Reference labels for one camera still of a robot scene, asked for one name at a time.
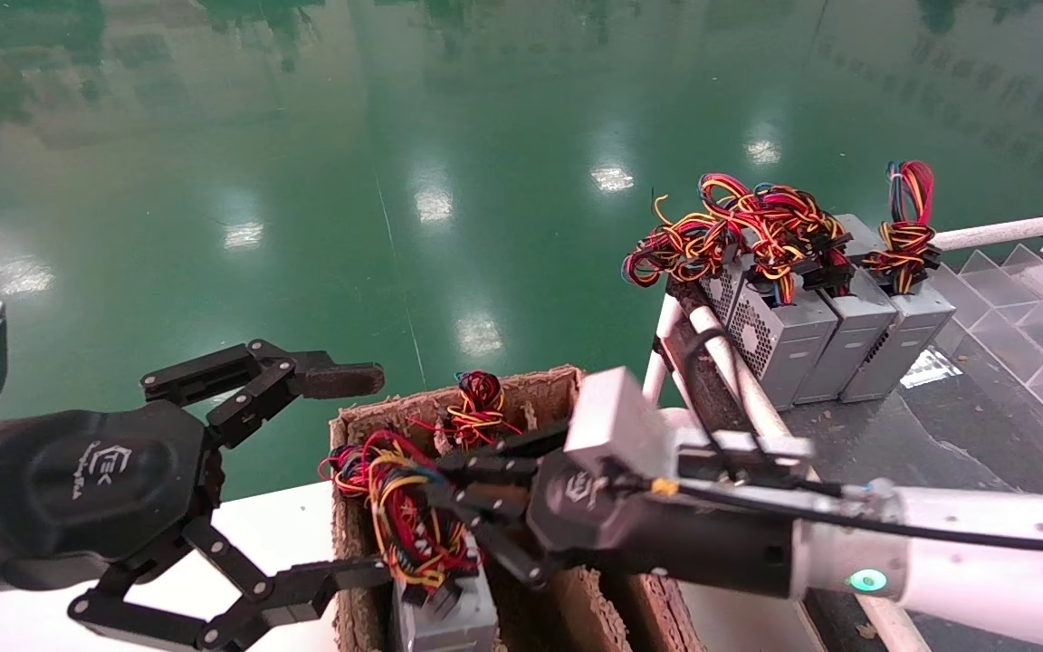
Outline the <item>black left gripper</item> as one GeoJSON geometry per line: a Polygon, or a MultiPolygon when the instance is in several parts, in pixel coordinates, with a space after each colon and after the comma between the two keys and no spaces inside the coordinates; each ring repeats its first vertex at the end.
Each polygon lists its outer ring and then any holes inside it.
{"type": "Polygon", "coordinates": [[[224,481],[215,448],[239,446],[295,399],[371,396],[385,380],[377,363],[253,340],[146,375],[149,403],[134,411],[0,421],[0,591],[100,579],[67,609],[92,634],[163,651],[248,651],[274,628],[322,618],[340,591],[389,583],[374,556],[266,575],[210,520],[224,481]],[[181,409],[219,395],[207,426],[181,409]],[[239,591],[227,610],[205,620],[127,602],[185,548],[239,591]]]}

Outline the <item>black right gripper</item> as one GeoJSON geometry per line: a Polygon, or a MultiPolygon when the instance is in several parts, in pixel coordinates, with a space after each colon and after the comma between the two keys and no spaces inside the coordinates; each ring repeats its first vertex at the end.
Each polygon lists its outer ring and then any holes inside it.
{"type": "MultiPolygon", "coordinates": [[[[529,483],[535,476],[527,524],[545,551],[569,566],[795,597],[790,520],[688,498],[596,490],[591,475],[559,451],[568,432],[568,422],[554,422],[476,450],[452,450],[435,466],[452,483],[529,483]]],[[[516,541],[525,527],[522,501],[443,484],[427,484],[425,496],[522,585],[547,585],[550,558],[534,556],[516,541]]]]}

